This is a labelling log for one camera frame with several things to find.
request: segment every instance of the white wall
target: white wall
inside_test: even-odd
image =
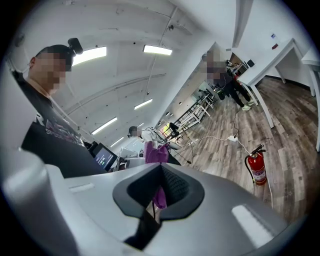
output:
[[[275,0],[255,0],[239,46],[232,51],[243,61],[252,59],[256,62],[265,49],[276,43],[271,38],[271,32],[280,42],[294,38],[302,55],[306,54],[311,46],[309,35],[286,6]],[[305,73],[294,51],[291,51],[278,67],[286,79],[310,86],[309,74]],[[268,75],[279,77],[275,69]]]
[[[162,104],[159,111],[154,115],[152,120],[153,125],[156,125],[161,119],[169,104],[173,101],[190,74],[201,61],[202,55],[206,53],[215,42],[212,35],[205,31],[197,30],[193,35],[192,39],[187,42],[187,50],[169,67],[163,84],[170,85],[170,90],[167,90],[161,99]]]

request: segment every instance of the fire extinguisher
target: fire extinguisher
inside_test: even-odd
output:
[[[247,155],[244,159],[245,166],[251,175],[252,182],[259,186],[265,184],[267,181],[267,174],[263,155],[263,152],[266,152],[266,150],[262,149],[263,147],[263,144],[259,145],[254,151],[251,152],[251,154]],[[251,171],[247,165],[247,159],[251,167]]]

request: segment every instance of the gray machine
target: gray machine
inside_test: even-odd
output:
[[[183,166],[150,163],[64,179],[59,168],[19,148],[36,112],[9,74],[2,70],[0,134],[9,136],[3,133],[9,133],[9,118],[20,125],[14,131],[19,136],[1,145],[1,189],[22,227],[48,254],[272,255],[291,238],[286,222],[252,194]],[[23,111],[8,108],[5,99],[13,96]],[[167,208],[157,223],[146,205],[159,186]]]

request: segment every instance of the man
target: man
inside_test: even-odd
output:
[[[213,53],[204,54],[202,60],[206,62],[207,68],[207,81],[215,85],[216,87],[223,89],[227,96],[231,96],[234,101],[242,108],[243,111],[248,111],[251,109],[251,106],[255,103],[247,91],[236,81],[233,77],[227,74],[227,67],[225,61],[214,61]],[[240,92],[243,97],[248,101],[245,105],[240,100],[237,92]]]
[[[50,96],[65,83],[73,54],[65,45],[41,50],[29,63],[26,80],[14,76],[25,96],[37,110],[22,148],[38,155],[45,164],[60,168],[65,178],[106,173],[90,155],[83,141],[53,108]]]
[[[152,142],[152,147],[157,149],[159,145],[165,144],[167,142],[166,138],[157,132],[156,129],[147,128],[145,130],[141,130],[137,126],[131,126],[129,128],[128,137],[137,137],[141,140],[142,143]],[[168,151],[168,163],[181,165],[177,159],[175,159],[170,152]]]

